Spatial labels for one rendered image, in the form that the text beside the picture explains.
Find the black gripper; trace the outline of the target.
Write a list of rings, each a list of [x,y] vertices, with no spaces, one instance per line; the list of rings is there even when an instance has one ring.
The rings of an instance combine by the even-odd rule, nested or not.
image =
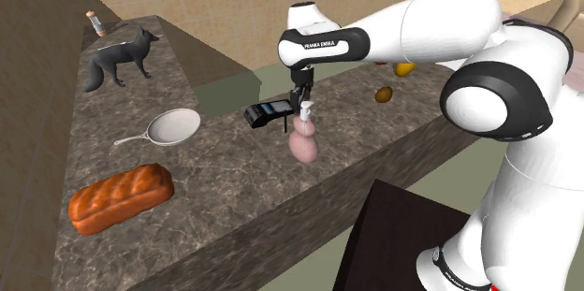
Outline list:
[[[294,89],[289,93],[289,102],[294,113],[298,113],[300,110],[300,102],[311,100],[311,89],[314,85],[314,69],[311,66],[305,66],[302,69],[292,69],[291,79],[294,82]],[[287,117],[285,117],[284,130],[286,134]]]

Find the black card payment terminal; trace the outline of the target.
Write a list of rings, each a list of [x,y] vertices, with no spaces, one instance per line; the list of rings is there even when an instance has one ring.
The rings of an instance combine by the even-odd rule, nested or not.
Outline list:
[[[269,122],[294,113],[287,99],[254,104],[246,108],[243,116],[252,128],[263,127]]]

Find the pink soap dispenser bottle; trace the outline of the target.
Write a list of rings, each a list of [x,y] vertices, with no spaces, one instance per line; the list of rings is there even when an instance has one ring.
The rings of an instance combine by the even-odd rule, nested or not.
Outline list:
[[[289,137],[289,148],[294,157],[301,163],[312,163],[319,154],[315,139],[316,128],[311,120],[313,101],[302,101],[299,116],[293,120],[294,131]]]

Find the white frying pan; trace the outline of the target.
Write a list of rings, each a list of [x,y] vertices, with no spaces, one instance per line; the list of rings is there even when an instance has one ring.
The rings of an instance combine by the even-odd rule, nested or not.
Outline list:
[[[190,139],[200,125],[201,117],[195,110],[171,109],[153,118],[141,135],[116,140],[114,145],[144,138],[158,146],[174,146]]]

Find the dark robot stand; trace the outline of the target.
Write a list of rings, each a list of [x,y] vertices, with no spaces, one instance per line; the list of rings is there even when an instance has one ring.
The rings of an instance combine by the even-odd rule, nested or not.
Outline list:
[[[352,228],[332,291],[425,291],[416,258],[469,215],[376,180]]]

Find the dark grey fox figure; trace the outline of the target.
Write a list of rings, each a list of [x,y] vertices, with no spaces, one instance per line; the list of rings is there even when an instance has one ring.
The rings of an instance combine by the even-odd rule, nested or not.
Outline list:
[[[105,72],[111,75],[113,82],[125,87],[124,82],[117,76],[117,65],[133,62],[145,79],[152,76],[144,68],[143,62],[151,50],[151,43],[160,40],[164,35],[156,36],[139,27],[139,31],[133,41],[113,44],[96,50],[88,61],[88,82],[84,88],[85,93],[90,93],[104,83]]]

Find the brown bread loaf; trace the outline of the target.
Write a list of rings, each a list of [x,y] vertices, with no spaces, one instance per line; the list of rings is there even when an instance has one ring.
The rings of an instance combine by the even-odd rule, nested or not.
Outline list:
[[[81,188],[69,200],[77,231],[94,235],[149,210],[174,195],[170,172],[157,163],[141,165]]]

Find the small bottle with cork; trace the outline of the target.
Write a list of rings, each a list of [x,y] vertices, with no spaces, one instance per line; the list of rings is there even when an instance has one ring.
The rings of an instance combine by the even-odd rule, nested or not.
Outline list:
[[[101,21],[98,19],[98,17],[96,16],[95,12],[92,10],[88,10],[86,12],[86,16],[88,17],[88,19],[91,21],[92,26],[95,29],[95,32],[99,35],[99,36],[105,36],[107,34],[107,30],[105,28],[105,26],[101,23]]]

